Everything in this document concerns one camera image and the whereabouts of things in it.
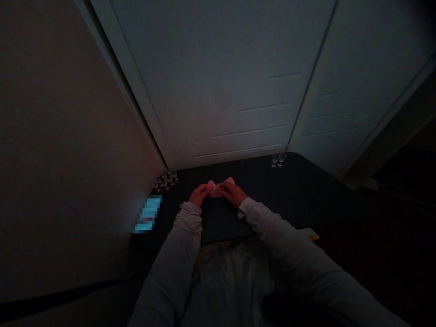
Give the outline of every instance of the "pink paper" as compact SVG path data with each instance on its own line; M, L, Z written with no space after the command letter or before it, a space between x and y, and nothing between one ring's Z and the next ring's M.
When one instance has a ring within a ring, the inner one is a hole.
M235 181L231 177L226 179L225 182L230 182L230 183L235 184ZM210 198L222 198L223 197L222 195L218 194L218 191L221 191L223 189L221 184L222 183L218 183L218 185L216 185L213 181L208 182L208 188L212 188L212 191L210 191L210 193L209 193Z

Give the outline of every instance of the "person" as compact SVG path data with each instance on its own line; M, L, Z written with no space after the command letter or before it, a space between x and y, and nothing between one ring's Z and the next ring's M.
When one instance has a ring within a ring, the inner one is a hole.
M232 183L224 183L219 194L239 209L238 216L258 237L200 246L201 206L210 191L202 184L181 205L128 327L308 326L315 321L408 326L322 249Z

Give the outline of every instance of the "person's right hand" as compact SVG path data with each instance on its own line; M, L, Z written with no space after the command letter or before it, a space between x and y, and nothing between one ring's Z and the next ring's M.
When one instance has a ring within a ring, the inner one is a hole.
M231 204L233 204L236 208L239 208L242 201L247 198L247 195L244 193L244 191L239 186L236 186L230 182L224 182L221 183L221 185L223 190L218 191L218 194L224 196L230 201Z

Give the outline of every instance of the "white cable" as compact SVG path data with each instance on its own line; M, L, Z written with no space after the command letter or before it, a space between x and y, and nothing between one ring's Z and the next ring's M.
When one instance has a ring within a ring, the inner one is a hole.
M400 195L398 195L398 194L395 194L395 193L392 193L392 192L388 191L388 190L386 189L386 186L395 186L396 188L399 188L399 189L403 192L403 195L404 195L404 196L400 196ZM401 187L399 187L398 185L395 185L395 184L383 184L383 185L381 186L381 188L383 189L383 191L389 193L390 195L393 195L393 196L395 196L395 197L397 197L397 198L402 198L402 199L404 199L404 200L407 200L407 201L408 201L408 202L409 202L409 203L410 203L410 204L411 204L415 209L418 209L419 211L425 213L426 215L429 215L430 217L436 218L436 216L433 216L431 213L428 213L427 211L422 210L421 208L419 208L418 206L416 206L413 202L420 203L420 204L425 204L425 205L428 205L428 206L430 206L430 207L434 207L434 208L436 208L436 205L434 205L434 204L430 204L430 203L427 203L427 202L417 201L417 200L413 200L413 199L408 198L408 197L407 197L407 194L406 194L406 192L405 192L405 190L403 190Z

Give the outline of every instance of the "sleeve cuff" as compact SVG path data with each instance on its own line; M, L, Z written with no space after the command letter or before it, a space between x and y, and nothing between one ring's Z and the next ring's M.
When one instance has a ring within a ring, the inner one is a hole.
M238 218L241 219L257 204L251 197L246 197L239 205Z
M182 210L177 214L174 226L183 228L190 233L202 232L200 214L203 211L201 208L192 202L183 202L180 207Z

